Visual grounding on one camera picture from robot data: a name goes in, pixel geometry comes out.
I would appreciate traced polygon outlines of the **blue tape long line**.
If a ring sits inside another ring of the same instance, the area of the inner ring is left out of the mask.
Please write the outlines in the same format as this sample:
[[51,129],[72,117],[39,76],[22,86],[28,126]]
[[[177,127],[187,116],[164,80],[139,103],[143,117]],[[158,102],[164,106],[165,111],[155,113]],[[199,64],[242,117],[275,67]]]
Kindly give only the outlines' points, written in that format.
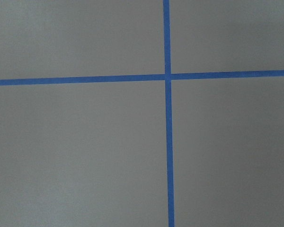
[[163,1],[164,25],[164,73],[165,73],[165,109],[166,109],[166,155],[167,155],[167,192],[168,226],[175,225],[174,211],[174,173],[173,173],[173,135],[172,135],[172,92],[171,92],[171,46],[169,1]]

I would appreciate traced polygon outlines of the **blue tape cross line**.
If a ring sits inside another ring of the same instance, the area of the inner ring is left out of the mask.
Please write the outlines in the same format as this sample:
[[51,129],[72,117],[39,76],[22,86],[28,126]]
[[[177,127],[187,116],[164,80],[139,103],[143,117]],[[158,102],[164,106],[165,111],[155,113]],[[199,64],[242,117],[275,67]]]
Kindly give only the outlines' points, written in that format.
[[114,75],[114,76],[37,78],[37,79],[0,79],[0,86],[132,82],[132,81],[164,81],[165,79],[187,80],[187,79],[258,78],[258,77],[284,77],[284,70],[173,73],[167,76],[164,74],[148,74],[148,75],[119,75],[119,76]]

